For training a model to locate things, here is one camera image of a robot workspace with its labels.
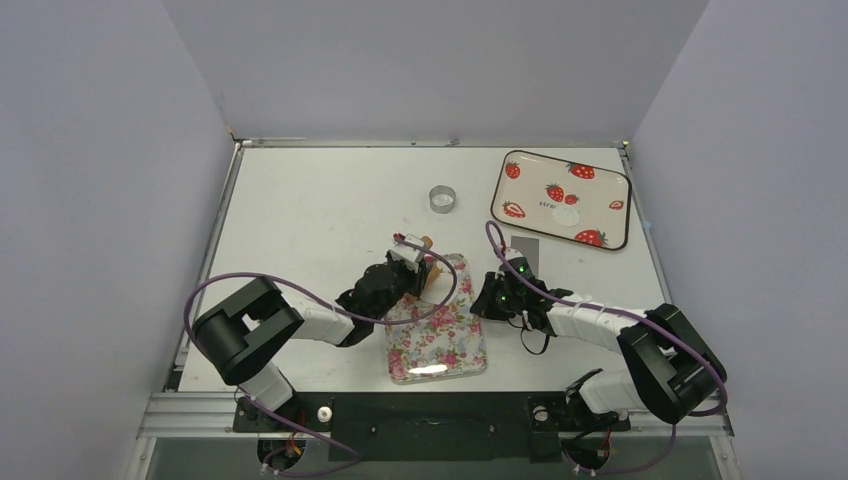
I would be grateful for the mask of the metal spatula wooden handle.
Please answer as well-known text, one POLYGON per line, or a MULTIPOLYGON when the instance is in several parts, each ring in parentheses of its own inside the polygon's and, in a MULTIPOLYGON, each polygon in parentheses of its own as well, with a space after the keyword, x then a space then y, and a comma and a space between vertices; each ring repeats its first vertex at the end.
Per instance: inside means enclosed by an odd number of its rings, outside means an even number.
POLYGON ((530 271, 539 273, 540 240, 533 237, 513 235, 510 238, 509 257, 526 259, 530 271))

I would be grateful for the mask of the white dough piece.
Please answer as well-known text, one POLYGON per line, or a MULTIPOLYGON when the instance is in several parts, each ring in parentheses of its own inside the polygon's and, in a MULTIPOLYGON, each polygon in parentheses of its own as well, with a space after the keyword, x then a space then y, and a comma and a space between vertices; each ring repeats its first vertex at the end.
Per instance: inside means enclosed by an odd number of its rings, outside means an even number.
POLYGON ((432 261, 428 263, 431 267, 425 280, 425 285, 419 295, 411 295, 412 300, 424 302, 431 305, 450 305, 458 295, 459 287, 452 289, 454 284, 453 275, 441 262, 432 261))

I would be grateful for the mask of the floral pattern tray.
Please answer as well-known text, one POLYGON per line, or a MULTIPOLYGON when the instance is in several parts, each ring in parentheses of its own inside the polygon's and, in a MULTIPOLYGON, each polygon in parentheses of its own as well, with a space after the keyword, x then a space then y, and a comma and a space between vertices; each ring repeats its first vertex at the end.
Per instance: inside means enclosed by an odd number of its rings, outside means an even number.
POLYGON ((488 364, 481 319, 470 312, 474 284, 466 257, 445 258, 458 276, 456 300, 425 316, 435 305, 404 298, 386 315, 387 368, 397 383, 417 383, 483 372, 488 364))

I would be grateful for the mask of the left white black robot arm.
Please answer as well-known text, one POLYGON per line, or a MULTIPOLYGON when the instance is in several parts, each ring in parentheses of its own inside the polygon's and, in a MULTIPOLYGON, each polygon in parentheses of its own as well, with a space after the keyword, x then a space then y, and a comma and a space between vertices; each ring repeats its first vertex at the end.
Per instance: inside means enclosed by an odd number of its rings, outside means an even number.
POLYGON ((272 363, 285 343, 295 338, 340 348, 359 344, 400 300, 424 291, 434 268, 423 256, 411 263, 387 255, 327 311, 297 309, 270 277, 259 275, 200 315, 189 335, 225 384, 259 403, 259 416, 272 429, 285 430, 297 420, 299 406, 296 390, 272 363))

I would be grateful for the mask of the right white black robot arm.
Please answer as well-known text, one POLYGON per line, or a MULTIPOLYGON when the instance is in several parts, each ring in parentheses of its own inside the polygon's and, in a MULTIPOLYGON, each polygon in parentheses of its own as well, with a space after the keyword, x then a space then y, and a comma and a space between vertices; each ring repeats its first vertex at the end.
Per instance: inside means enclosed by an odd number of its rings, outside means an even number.
POLYGON ((685 314, 669 303, 625 309, 549 289, 526 258, 516 257, 486 274, 471 311, 488 320, 516 319, 523 329, 548 339, 573 338, 621 356, 623 369, 596 368, 566 388, 564 413, 578 427, 634 410, 676 425, 702 415, 699 407, 712 395, 726 394, 724 366, 685 314))

